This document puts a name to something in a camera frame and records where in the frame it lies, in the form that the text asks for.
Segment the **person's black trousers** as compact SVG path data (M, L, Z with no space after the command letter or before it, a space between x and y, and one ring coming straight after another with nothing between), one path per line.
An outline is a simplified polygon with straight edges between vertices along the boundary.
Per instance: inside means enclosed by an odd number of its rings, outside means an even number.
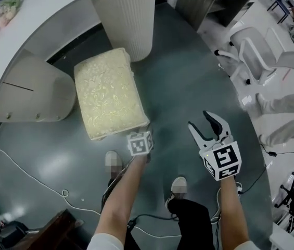
M185 198L169 202L169 212L176 215L181 231L177 250L197 249L214 250L212 225L206 207Z

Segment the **grey shelf desk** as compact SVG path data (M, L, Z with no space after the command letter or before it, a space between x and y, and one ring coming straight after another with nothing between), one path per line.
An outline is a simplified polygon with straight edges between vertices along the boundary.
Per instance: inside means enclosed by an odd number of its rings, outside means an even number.
M208 14L227 27L250 0L177 0L175 10L198 30Z

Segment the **cream upholstered stool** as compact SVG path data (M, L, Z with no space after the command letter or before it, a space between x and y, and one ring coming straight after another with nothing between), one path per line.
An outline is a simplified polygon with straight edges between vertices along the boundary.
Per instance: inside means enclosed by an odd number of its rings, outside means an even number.
M91 140L149 124L124 48L88 58L74 66L82 119Z

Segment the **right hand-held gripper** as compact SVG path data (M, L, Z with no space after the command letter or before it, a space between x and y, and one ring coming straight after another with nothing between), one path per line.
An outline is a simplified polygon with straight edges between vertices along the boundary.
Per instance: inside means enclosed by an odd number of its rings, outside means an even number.
M230 135L229 124L223 118L205 110L203 115L210 123L217 140ZM199 129L190 121L188 122L188 128L199 148L211 148L211 139L203 136ZM225 145L217 144L217 147L213 147L208 151L200 150L199 155L215 181L235 176L240 172L241 155L237 141Z

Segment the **white curved desk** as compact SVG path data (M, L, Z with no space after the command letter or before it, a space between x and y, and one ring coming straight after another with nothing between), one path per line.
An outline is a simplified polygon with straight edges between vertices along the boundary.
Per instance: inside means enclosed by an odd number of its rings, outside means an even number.
M72 111L73 80L52 68L24 45L56 13L77 0L23 0L0 30L0 122L53 122ZM155 0L91 0L114 48L131 61L151 52Z

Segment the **white office chair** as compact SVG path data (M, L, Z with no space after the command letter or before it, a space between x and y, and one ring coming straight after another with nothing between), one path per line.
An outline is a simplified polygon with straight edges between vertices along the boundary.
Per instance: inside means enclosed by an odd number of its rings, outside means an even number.
M216 56L224 56L237 62L236 70L230 76L234 80L236 76L245 70L248 77L246 85L253 82L264 84L275 74L278 68L294 70L294 51L286 51L275 30L268 28L282 49L277 57L267 41L267 36L262 35L256 28L247 27L235 32L230 37L229 45L237 50L237 54L217 49L214 51Z

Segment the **person's left shoe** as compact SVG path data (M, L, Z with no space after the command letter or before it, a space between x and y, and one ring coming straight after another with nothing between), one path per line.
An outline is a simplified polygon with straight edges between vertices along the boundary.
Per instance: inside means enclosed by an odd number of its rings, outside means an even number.
M123 170L123 162L115 151L108 151L105 155L106 172L110 173L110 179L114 180Z

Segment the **person in white shirt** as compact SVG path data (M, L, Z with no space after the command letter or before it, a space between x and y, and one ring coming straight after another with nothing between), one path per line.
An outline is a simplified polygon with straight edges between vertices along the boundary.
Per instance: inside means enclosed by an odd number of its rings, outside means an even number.
M114 237L113 235L100 233L95 234L88 247L87 250L124 250L124 245L122 242ZM234 250L260 250L252 241L247 241L239 246L237 246Z

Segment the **person's shoe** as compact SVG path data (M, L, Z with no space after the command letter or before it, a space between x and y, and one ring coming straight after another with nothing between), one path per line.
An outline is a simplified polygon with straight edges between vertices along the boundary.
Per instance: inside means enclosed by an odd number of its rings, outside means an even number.
M114 180L123 170L123 162L115 151L108 151L105 155L106 172L110 173L110 179Z
M177 177L171 185L170 195L165 201L165 207L169 209L169 202L174 199L183 199L187 194L187 181L183 176Z

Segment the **artificial flower bouquet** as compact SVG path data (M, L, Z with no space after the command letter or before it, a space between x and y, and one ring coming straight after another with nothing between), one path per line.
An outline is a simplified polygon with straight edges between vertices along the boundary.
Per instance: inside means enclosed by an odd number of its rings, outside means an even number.
M0 30L16 16L24 0L0 0Z

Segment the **person's right forearm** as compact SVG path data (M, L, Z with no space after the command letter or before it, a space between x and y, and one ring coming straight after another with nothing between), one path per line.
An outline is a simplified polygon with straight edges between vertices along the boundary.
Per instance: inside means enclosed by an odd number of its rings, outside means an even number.
M234 250L249 241L244 211L233 176L220 182L221 242L223 250Z

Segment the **brown wooden furniture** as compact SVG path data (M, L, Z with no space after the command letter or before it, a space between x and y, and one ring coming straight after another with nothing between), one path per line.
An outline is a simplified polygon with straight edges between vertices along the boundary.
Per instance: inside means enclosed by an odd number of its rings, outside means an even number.
M12 221L0 227L0 250L86 250L78 231L82 224L67 209L39 229Z

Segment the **person's left forearm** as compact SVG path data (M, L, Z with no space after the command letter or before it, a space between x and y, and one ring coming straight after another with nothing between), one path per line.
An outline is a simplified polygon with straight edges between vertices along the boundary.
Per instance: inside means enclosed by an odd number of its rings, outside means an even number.
M110 234L125 243L127 224L138 192L140 179L148 156L135 156L125 174L109 195L97 225L95 234Z

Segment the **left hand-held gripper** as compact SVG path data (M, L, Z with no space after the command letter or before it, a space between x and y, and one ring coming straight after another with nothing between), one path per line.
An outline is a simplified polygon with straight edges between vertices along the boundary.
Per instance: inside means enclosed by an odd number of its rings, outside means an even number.
M126 136L127 148L132 162L137 156L147 156L147 163L151 160L150 152L154 148L154 142L150 131L131 133Z

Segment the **person's right shoe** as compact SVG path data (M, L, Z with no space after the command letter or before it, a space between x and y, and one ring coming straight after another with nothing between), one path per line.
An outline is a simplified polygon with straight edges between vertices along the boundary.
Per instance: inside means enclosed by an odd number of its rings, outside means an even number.
M169 202L174 199L183 199L187 194L187 181L183 176L177 177L171 185L170 195L165 201L165 207L169 209Z

